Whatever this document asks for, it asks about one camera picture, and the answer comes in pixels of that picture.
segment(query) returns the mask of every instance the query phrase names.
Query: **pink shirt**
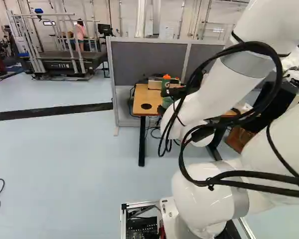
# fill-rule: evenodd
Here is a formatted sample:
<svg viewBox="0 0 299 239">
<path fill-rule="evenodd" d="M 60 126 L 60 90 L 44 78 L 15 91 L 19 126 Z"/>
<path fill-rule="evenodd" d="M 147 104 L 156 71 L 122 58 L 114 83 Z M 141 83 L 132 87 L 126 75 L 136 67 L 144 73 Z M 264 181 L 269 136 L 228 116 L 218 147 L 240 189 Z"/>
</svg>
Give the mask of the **pink shirt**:
<svg viewBox="0 0 299 239">
<path fill-rule="evenodd" d="M 86 35 L 85 27 L 81 26 L 80 24 L 76 25 L 76 32 L 78 35 L 78 40 L 84 40 L 84 36 Z"/>
</svg>

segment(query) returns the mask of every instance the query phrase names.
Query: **cubicle partition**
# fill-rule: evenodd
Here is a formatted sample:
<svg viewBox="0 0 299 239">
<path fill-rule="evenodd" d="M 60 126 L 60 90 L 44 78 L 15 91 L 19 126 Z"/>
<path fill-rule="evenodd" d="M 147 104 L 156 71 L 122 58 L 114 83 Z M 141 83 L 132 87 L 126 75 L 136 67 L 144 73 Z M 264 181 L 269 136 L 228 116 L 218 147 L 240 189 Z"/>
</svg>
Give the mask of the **cubicle partition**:
<svg viewBox="0 0 299 239">
<path fill-rule="evenodd" d="M 116 126 L 138 127 L 140 119 L 130 115 L 128 105 L 136 83 L 155 73 L 168 73 L 186 82 L 199 64 L 222 50 L 224 42 L 107 37 L 107 47 Z"/>
</svg>

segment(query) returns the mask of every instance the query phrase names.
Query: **computer monitor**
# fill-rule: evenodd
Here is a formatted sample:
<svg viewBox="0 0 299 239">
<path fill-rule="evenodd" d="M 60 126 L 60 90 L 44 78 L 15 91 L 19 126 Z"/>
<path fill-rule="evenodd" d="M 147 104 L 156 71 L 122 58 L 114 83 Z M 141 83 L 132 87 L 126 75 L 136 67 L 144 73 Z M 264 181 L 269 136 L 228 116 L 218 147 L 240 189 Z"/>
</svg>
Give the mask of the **computer monitor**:
<svg viewBox="0 0 299 239">
<path fill-rule="evenodd" d="M 98 24 L 98 31 L 100 34 L 104 34 L 104 36 L 114 36 L 109 24 Z"/>
</svg>

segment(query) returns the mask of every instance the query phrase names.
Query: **white wall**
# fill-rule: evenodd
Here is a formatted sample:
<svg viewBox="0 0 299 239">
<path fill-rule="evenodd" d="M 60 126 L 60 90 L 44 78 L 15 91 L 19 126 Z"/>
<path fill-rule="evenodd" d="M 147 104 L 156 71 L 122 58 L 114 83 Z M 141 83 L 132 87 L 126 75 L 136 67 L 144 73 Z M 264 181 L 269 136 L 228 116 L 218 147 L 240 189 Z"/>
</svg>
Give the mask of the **white wall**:
<svg viewBox="0 0 299 239">
<path fill-rule="evenodd" d="M 19 7 L 16 0 L 5 0 L 7 7 L 14 12 L 19 13 Z M 54 13 L 48 0 L 29 0 L 33 8 L 42 8 L 45 13 Z M 122 36 L 133 37 L 135 32 L 136 15 L 137 15 L 137 1 L 138 0 L 94 0 L 94 9 L 92 9 L 90 0 L 83 0 L 86 7 L 87 19 L 92 20 L 93 12 L 96 19 L 100 23 L 110 24 L 110 10 L 112 27 L 115 35 L 116 29 L 122 30 Z M 83 19 L 83 9 L 80 0 L 64 0 L 67 12 L 75 13 L 75 18 Z M 120 27 L 120 2 L 121 4 L 121 18 L 122 29 Z M 246 4 L 223 2 L 213 0 L 209 13 L 209 22 L 206 24 L 206 30 L 203 33 L 204 23 L 209 0 L 185 0 L 185 7 L 183 11 L 181 39 L 226 39 L 231 32 L 232 27 L 241 16 Z M 182 15 L 183 0 L 161 0 L 161 24 L 160 37 L 161 38 L 177 38 L 179 25 Z M 0 0 L 0 24 L 7 24 L 5 15 L 5 7 L 2 0 Z M 43 26 L 42 22 L 35 20 L 39 37 L 43 42 L 45 50 L 54 49 L 53 38 L 49 34 L 54 31 L 51 26 Z M 68 22 L 67 26 L 70 30 L 71 25 Z M 93 36 L 94 26 L 92 23 L 88 24 L 90 35 Z M 152 34 L 152 1 L 148 0 L 147 13 L 147 34 Z"/>
</svg>

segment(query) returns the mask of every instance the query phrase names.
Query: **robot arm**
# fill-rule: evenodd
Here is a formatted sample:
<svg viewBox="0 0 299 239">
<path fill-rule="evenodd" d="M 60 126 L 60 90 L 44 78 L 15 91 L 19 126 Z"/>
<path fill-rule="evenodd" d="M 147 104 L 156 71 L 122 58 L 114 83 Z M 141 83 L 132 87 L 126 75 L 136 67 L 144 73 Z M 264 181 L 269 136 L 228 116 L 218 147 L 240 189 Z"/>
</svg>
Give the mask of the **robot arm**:
<svg viewBox="0 0 299 239">
<path fill-rule="evenodd" d="M 238 38 L 231 36 L 225 49 L 240 40 L 260 41 L 286 57 L 299 45 L 298 16 L 299 0 L 251 0 L 234 29 Z M 176 120 L 168 138 L 182 139 L 191 128 L 206 123 L 204 119 L 227 112 L 262 82 L 274 67 L 267 56 L 250 51 L 217 59 L 200 90 L 186 97 L 178 113 L 182 124 Z M 165 112 L 161 121 L 162 134 L 173 113 L 173 107 Z"/>
<path fill-rule="evenodd" d="M 266 43 L 284 59 L 299 45 L 299 0 L 251 0 L 225 51 L 232 49 L 241 40 Z M 222 55 L 216 60 L 207 79 L 202 82 L 200 90 L 176 102 L 175 111 L 173 107 L 169 107 L 161 122 L 163 137 L 183 139 L 179 158 L 181 172 L 173 177 L 172 191 L 182 221 L 195 236 L 202 239 L 211 239 L 220 234 L 225 222 L 230 219 L 259 213 L 277 205 L 299 204 L 299 198 L 290 197 L 291 192 L 299 192 L 299 184 L 286 183 L 288 180 L 299 179 L 286 167 L 288 165 L 299 175 L 299 105 L 270 127 L 269 135 L 287 164 L 273 151 L 267 129 L 245 146 L 241 157 L 190 165 L 187 170 L 183 164 L 182 151 L 191 141 L 187 140 L 190 135 L 193 138 L 195 131 L 204 128 L 203 125 L 209 125 L 206 119 L 217 117 L 231 109 L 274 68 L 267 54 L 256 52 L 236 51 Z M 275 64 L 279 75 L 277 80 L 281 78 L 281 81 L 283 69 L 277 62 Z M 255 109 L 250 116 L 257 116 L 257 110 L 259 109 Z M 199 146 L 207 145 L 211 138 L 209 136 L 198 141 Z M 206 183 L 216 175 L 246 171 L 275 174 L 277 180 L 245 177 L 241 174 L 238 177 L 227 176 L 227 184 Z M 252 184 L 253 187 L 238 186 L 244 184 Z M 283 189 L 286 194 L 278 193 L 275 188 Z"/>
</svg>

